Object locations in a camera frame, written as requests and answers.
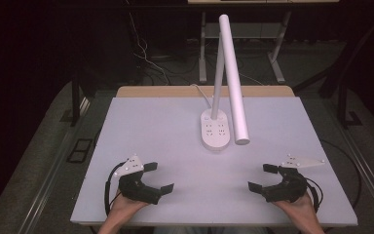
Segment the white desk lamp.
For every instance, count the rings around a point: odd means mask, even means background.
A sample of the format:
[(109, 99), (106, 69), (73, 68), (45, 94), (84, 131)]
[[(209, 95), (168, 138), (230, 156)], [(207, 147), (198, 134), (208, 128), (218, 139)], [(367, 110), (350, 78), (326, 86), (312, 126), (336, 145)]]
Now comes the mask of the white desk lamp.
[(233, 36), (227, 15), (219, 17), (219, 28), (213, 101), (211, 108), (205, 110), (200, 118), (203, 145), (212, 151), (223, 150), (231, 140), (227, 114), (219, 107), (223, 76), (227, 78), (235, 144), (246, 145), (250, 143)]

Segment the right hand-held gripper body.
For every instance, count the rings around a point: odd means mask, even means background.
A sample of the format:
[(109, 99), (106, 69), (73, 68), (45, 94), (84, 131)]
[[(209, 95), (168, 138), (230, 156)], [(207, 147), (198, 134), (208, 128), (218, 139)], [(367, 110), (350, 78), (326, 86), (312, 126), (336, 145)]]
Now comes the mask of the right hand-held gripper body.
[(288, 154), (286, 159), (278, 164), (279, 171), (277, 174), (282, 176), (281, 182), (277, 185), (263, 187), (262, 195), (267, 202), (295, 202), (307, 190), (310, 190), (314, 202), (320, 203), (322, 195), (318, 195), (316, 188), (319, 189), (319, 192), (322, 192), (321, 188), (316, 183), (315, 186), (312, 186), (309, 180), (299, 172), (299, 169), (323, 166), (324, 163), (324, 160)]

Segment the black metal stand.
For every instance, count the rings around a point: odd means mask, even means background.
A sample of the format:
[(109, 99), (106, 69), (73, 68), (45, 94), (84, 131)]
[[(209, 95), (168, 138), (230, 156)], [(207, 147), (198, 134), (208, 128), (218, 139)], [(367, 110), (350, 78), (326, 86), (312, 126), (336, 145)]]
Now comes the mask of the black metal stand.
[(71, 108), (65, 110), (60, 119), (61, 122), (68, 122), (74, 127), (80, 119), (80, 84), (77, 74), (71, 77)]
[(298, 93), (321, 80), (319, 95), (323, 98), (338, 96), (337, 119), (343, 127), (360, 123), (347, 109), (348, 90), (356, 92), (374, 114), (374, 21), (347, 41), (341, 55), (329, 67), (293, 87)]

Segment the aluminium floor rail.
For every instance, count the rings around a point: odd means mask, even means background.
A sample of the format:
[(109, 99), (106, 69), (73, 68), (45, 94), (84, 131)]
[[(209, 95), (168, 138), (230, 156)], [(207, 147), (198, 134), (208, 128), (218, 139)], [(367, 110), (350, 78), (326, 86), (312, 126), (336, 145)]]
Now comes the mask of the aluminium floor rail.
[(362, 182), (374, 201), (374, 117), (360, 100), (354, 99), (354, 105), (348, 108), (348, 124), (344, 127), (337, 118), (336, 104), (326, 100), (324, 105), (349, 148)]
[[(80, 99), (80, 114), (86, 114), (90, 106), (86, 97)], [(56, 98), (43, 122), (22, 156), (17, 167), (24, 195), (31, 200), (21, 216), (17, 234), (31, 234), (54, 189), (62, 166), (78, 127), (71, 127), (60, 119), (71, 103)]]

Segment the person's right hand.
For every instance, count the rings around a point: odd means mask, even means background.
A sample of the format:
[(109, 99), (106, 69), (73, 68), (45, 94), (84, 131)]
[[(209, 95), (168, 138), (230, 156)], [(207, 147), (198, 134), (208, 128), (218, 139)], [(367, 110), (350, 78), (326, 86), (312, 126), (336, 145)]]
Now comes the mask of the person's right hand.
[(282, 209), (289, 217), (293, 218), (316, 215), (312, 199), (308, 193), (305, 193), (295, 202), (277, 201), (274, 202), (274, 205)]

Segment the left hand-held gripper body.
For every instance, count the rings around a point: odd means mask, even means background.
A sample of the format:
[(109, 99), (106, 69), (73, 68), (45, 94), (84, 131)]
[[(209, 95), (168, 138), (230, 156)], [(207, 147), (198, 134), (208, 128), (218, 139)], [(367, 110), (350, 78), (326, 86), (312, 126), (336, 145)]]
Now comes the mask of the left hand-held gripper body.
[(157, 205), (162, 197), (161, 191), (158, 188), (147, 186), (141, 181), (145, 174), (143, 165), (137, 155), (132, 155), (114, 170), (113, 176), (119, 179), (118, 187), (125, 197)]

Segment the black floor frame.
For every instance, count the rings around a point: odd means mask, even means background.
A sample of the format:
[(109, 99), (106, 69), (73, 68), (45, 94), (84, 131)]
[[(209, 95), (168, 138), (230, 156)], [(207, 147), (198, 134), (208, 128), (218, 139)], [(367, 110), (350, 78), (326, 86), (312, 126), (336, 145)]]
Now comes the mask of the black floor frame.
[(72, 164), (84, 163), (90, 152), (92, 143), (93, 140), (91, 138), (78, 138), (69, 153), (66, 162)]

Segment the person's left hand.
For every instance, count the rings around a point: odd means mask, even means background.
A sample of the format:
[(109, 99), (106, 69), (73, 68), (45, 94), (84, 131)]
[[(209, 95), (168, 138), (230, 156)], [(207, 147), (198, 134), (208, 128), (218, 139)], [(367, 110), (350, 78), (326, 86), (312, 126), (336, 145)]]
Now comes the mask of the person's left hand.
[(122, 193), (119, 193), (112, 205), (110, 210), (110, 215), (114, 216), (129, 216), (132, 217), (135, 215), (139, 210), (148, 206), (148, 203), (134, 201), (125, 197)]

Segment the grey metal desk frame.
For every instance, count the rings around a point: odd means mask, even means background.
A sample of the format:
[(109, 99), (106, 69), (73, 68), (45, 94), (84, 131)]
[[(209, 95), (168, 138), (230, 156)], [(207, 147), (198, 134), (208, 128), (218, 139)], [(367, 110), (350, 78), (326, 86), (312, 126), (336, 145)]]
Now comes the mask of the grey metal desk frame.
[[(279, 84), (285, 82), (278, 62), (278, 55), (285, 32), (291, 17), (290, 12), (283, 14), (281, 22), (232, 22), (232, 37), (235, 39), (274, 39), (275, 47), (267, 54), (274, 75)], [(206, 13), (201, 15), (200, 55), (199, 55), (199, 81), (205, 83), (206, 79), (206, 39), (217, 39), (219, 26), (216, 22), (206, 20)]]

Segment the white table mat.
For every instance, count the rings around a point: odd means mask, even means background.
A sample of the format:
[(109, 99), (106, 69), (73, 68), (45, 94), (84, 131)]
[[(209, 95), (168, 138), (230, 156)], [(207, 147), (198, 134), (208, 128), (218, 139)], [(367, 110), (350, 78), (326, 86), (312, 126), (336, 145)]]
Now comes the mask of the white table mat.
[(71, 221), (84, 225), (105, 219), (104, 185), (117, 184), (109, 174), (136, 155), (158, 168), (143, 182), (173, 190), (156, 205), (138, 212), (133, 225), (287, 226), (288, 217), (249, 191), (249, 182), (269, 186), (280, 175), (264, 172), (288, 157), (317, 159), (301, 169), (323, 191), (318, 219), (324, 226), (355, 225), (357, 218), (297, 97), (247, 97), (245, 115), (250, 142), (234, 142), (221, 151), (204, 148), (201, 97), (116, 97), (112, 100)]

